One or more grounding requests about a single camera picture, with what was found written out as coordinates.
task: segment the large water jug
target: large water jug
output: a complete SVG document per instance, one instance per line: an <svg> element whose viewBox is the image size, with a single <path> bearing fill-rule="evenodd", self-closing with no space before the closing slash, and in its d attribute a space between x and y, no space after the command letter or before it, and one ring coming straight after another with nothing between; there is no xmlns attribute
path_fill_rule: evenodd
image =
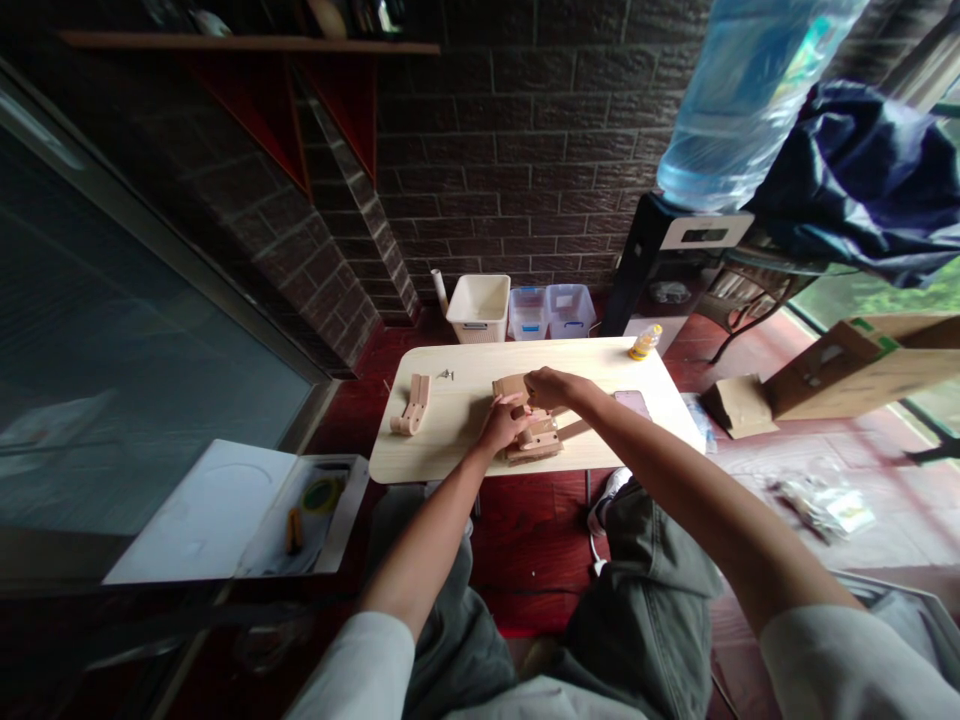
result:
<svg viewBox="0 0 960 720"><path fill-rule="evenodd" d="M868 0L715 0L657 184L674 205L737 210Z"/></svg>

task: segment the white plastic basket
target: white plastic basket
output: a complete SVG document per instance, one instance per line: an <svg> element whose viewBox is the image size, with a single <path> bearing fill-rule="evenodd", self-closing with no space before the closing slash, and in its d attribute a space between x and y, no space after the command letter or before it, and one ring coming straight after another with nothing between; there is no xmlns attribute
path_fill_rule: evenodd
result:
<svg viewBox="0 0 960 720"><path fill-rule="evenodd" d="M504 342L509 306L509 275L461 275L447 309L447 322L463 344Z"/></svg>

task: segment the green foliage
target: green foliage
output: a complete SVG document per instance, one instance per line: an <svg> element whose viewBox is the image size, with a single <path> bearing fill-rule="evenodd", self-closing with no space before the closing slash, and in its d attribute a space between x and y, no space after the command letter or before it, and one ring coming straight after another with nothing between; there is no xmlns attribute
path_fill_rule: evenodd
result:
<svg viewBox="0 0 960 720"><path fill-rule="evenodd" d="M820 278L795 302L827 327L854 315L960 312L960 259L943 268L924 290L900 290L857 273Z"/></svg>
<svg viewBox="0 0 960 720"><path fill-rule="evenodd" d="M854 314L878 315L895 312L960 312L960 262L943 268L925 290L898 290L884 285L882 290L864 288L856 292Z"/></svg>

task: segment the white paper tube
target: white paper tube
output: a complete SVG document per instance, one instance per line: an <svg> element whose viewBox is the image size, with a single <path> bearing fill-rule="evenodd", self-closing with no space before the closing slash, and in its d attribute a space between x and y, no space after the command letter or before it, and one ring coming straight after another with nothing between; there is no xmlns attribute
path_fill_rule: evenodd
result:
<svg viewBox="0 0 960 720"><path fill-rule="evenodd" d="M443 276L439 270L431 270L430 274L433 275L433 286L437 289L437 297L440 299L440 309L446 315L450 303L447 302L447 290L443 287Z"/></svg>

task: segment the cardboard box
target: cardboard box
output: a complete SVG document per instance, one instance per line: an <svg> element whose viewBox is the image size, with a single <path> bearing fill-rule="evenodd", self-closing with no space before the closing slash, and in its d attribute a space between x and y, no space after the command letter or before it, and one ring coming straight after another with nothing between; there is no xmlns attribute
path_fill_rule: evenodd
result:
<svg viewBox="0 0 960 720"><path fill-rule="evenodd" d="M763 384L774 420L862 415L960 374L960 315L841 320Z"/></svg>
<svg viewBox="0 0 960 720"><path fill-rule="evenodd" d="M773 424L758 375L717 380L700 402L734 440L780 429Z"/></svg>
<svg viewBox="0 0 960 720"><path fill-rule="evenodd" d="M103 583L334 573L369 479L359 455L298 457L214 440ZM331 482L340 494L327 493L326 505L307 493ZM302 508L304 547L287 555L294 507Z"/></svg>

